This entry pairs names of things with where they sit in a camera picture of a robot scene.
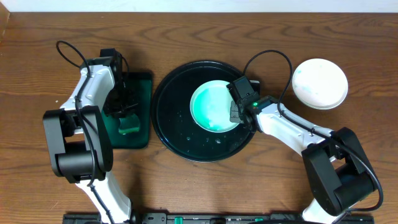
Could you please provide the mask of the white plate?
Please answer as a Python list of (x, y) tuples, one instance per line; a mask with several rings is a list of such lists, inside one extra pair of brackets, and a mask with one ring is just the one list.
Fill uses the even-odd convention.
[(302, 62), (292, 76), (295, 96), (317, 110), (330, 110), (344, 102), (348, 79), (337, 64), (322, 58)]

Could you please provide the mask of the green sponge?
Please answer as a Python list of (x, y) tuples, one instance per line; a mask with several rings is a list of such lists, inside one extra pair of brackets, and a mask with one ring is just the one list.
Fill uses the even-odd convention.
[(119, 122), (119, 134), (136, 133), (141, 129), (141, 122), (136, 114), (130, 114), (124, 118), (120, 118)]

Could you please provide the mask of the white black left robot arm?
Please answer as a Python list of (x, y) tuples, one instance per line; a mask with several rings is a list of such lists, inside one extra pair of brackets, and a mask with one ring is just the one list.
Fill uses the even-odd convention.
[(126, 64), (120, 55), (84, 60), (72, 95), (43, 116), (53, 172), (87, 194), (102, 223), (137, 223), (132, 202), (111, 171), (113, 147), (103, 120), (116, 119), (116, 134), (122, 136), (141, 129), (123, 74)]

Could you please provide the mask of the green plate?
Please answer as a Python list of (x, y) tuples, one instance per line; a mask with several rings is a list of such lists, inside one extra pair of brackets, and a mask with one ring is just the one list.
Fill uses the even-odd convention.
[(193, 120), (205, 131), (225, 133), (238, 126), (230, 121), (233, 98), (227, 89), (229, 82), (212, 80), (200, 85), (190, 99)]

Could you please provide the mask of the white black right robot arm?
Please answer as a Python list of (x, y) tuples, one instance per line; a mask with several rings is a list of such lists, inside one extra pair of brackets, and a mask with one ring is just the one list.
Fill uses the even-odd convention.
[(313, 201), (303, 219), (338, 223), (380, 183), (355, 133), (317, 126), (289, 111), (275, 98), (257, 93), (233, 97), (231, 121), (282, 141), (303, 159)]

